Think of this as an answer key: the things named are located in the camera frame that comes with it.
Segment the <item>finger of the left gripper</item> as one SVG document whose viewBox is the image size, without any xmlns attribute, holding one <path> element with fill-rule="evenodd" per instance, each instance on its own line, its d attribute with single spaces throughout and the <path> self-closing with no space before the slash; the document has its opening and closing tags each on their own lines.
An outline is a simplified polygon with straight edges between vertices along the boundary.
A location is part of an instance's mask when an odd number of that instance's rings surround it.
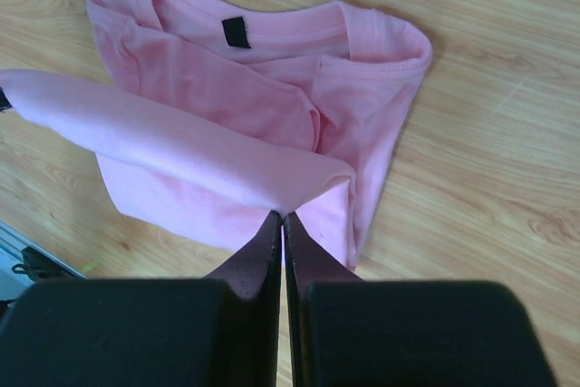
<svg viewBox="0 0 580 387">
<path fill-rule="evenodd" d="M 3 89 L 0 89 L 0 111 L 8 111 L 12 108 L 10 101 L 8 101 Z"/>
</svg>

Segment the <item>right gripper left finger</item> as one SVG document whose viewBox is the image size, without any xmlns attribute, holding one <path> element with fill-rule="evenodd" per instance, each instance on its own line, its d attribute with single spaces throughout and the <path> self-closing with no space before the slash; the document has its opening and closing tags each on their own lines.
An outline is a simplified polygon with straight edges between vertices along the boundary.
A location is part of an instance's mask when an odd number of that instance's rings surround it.
<svg viewBox="0 0 580 387">
<path fill-rule="evenodd" d="M 282 218 L 270 212 L 256 234 L 208 278 L 227 286 L 214 344 L 212 384 L 276 384 Z"/>
</svg>

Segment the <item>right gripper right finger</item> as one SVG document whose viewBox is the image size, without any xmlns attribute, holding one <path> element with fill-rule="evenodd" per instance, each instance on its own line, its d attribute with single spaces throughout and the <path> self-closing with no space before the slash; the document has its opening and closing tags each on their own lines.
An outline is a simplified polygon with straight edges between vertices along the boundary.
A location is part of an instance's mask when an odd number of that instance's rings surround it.
<svg viewBox="0 0 580 387">
<path fill-rule="evenodd" d="M 307 359 L 304 349 L 309 347 L 305 299 L 309 287 L 314 283 L 359 283 L 363 280 L 321 247 L 295 212 L 285 218 L 283 233 L 293 385 L 305 386 Z"/>
</svg>

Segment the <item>pink t-shirt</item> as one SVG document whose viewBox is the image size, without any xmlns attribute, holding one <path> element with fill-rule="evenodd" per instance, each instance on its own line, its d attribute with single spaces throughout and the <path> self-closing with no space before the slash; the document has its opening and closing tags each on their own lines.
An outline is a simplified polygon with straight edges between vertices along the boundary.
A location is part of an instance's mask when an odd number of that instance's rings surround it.
<svg viewBox="0 0 580 387">
<path fill-rule="evenodd" d="M 4 70 L 1 89 L 94 152 L 120 213 L 237 250 L 268 212 L 294 212 L 355 267 L 432 58 L 421 30 L 341 1 L 89 0 L 87 13 L 112 85 Z"/>
</svg>

